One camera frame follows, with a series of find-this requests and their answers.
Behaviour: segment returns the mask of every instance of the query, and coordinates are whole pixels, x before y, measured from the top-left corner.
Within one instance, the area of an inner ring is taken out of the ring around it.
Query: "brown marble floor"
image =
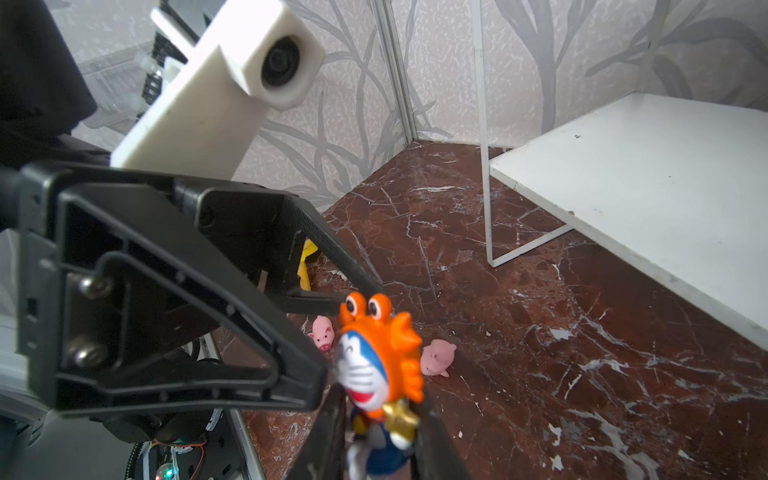
[[[458,345],[426,388],[472,477],[765,478],[766,353],[577,232],[492,269],[480,185],[477,147],[418,142],[325,213],[425,343]],[[560,224],[492,196],[496,255]],[[313,288],[346,292],[334,270],[321,257]],[[245,417],[281,478],[313,415]]]

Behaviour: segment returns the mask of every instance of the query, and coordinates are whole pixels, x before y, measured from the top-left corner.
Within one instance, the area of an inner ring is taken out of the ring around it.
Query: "orange wire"
[[[186,444],[180,444],[180,443],[163,443],[159,442],[157,439],[154,440],[155,445],[165,445],[167,447],[178,447],[180,449],[183,449],[184,447],[202,447],[203,445],[207,444],[208,441],[206,440],[203,443],[186,443]]]
[[[194,476],[197,475],[197,471],[200,470],[200,465],[203,464],[203,458],[205,458],[205,448],[203,448],[202,445],[197,445],[197,446],[200,447],[200,451],[201,451],[200,461],[197,463],[197,467],[194,469],[194,473],[190,477],[190,480],[194,480]]]

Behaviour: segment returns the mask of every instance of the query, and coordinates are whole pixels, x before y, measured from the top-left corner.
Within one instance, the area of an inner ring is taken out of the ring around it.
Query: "white table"
[[[768,349],[767,113],[635,93],[490,175]]]

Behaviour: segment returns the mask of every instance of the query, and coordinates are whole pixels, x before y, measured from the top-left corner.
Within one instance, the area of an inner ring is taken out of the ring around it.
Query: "camera lens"
[[[299,45],[283,37],[272,45],[261,68],[261,78],[273,87],[285,85],[299,69]]]

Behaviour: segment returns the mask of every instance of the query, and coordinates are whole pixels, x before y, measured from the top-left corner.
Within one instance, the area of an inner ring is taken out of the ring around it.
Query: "patterned wallpaper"
[[[328,56],[306,100],[264,122],[234,179],[291,190],[324,210],[406,138],[370,1],[286,3]]]
[[[635,90],[656,0],[482,0],[488,139],[514,147]],[[470,0],[392,0],[419,136],[479,143]],[[646,91],[768,107],[768,2],[670,0]]]
[[[16,317],[18,296],[18,234],[13,230],[0,232],[0,318]],[[0,335],[11,335],[2,330]]]
[[[77,63],[154,37],[157,0],[47,0]],[[234,180],[287,189],[320,210],[405,147],[370,0],[288,0],[328,57],[306,100],[271,112]],[[79,126],[73,135],[113,150],[122,135]]]

